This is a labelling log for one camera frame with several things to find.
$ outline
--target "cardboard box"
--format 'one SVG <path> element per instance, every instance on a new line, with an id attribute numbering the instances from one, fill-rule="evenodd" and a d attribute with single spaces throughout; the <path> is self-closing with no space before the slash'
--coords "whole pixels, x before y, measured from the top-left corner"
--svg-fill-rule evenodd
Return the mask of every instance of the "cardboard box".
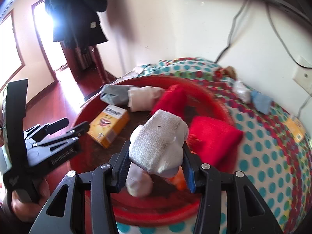
<path id="1" fill-rule="evenodd" d="M 288 127 L 289 131 L 294 136 L 294 140 L 296 143 L 300 143 L 305 137 L 305 128 L 303 127 L 300 120 L 292 115 L 289 115 L 285 125 Z"/>
<path id="2" fill-rule="evenodd" d="M 108 105 L 90 124 L 88 134 L 108 148 L 130 120 L 127 110 Z"/>

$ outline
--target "doorway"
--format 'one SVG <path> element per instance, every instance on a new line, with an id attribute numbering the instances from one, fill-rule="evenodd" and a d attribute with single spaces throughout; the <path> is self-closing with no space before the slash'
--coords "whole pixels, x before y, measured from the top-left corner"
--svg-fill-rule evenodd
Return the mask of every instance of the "doorway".
<path id="1" fill-rule="evenodd" d="M 53 42 L 53 20 L 46 13 L 44 2 L 35 5 L 34 21 L 47 59 L 56 73 L 66 66 L 67 61 L 60 43 Z"/>

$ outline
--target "bright window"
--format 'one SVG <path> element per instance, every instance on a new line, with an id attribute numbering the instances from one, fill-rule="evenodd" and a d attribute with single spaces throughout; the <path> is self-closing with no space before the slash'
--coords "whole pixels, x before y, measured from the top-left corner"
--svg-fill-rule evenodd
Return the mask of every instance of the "bright window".
<path id="1" fill-rule="evenodd" d="M 18 54 L 10 13 L 0 24 L 0 90 L 24 64 Z"/>

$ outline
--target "wall outlet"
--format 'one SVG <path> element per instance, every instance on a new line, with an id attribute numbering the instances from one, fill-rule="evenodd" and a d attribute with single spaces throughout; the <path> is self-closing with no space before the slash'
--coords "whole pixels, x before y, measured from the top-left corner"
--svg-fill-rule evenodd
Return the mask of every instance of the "wall outlet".
<path id="1" fill-rule="evenodd" d="M 302 66 L 312 68 L 311 64 L 308 63 L 301 56 L 298 57 L 297 62 Z M 293 80 L 297 84 L 299 84 L 306 92 L 308 92 L 309 94 L 311 93 L 312 91 L 312 69 L 307 69 L 307 68 L 302 68 L 300 66 L 297 66 Z"/>

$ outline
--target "red cloth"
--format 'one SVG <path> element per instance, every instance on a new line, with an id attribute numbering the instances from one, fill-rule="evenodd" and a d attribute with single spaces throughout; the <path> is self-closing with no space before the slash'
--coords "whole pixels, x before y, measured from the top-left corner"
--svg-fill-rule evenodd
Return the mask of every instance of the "red cloth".
<path id="1" fill-rule="evenodd" d="M 196 152 L 203 163 L 208 163 L 220 171 L 228 169 L 228 155 L 243 138 L 243 132 L 224 121 L 210 117 L 194 117 L 187 139 L 188 146 Z"/>
<path id="2" fill-rule="evenodd" d="M 184 120 L 184 109 L 187 103 L 186 92 L 182 86 L 175 84 L 170 86 L 158 100 L 151 114 L 157 110 L 163 110 L 179 116 Z"/>

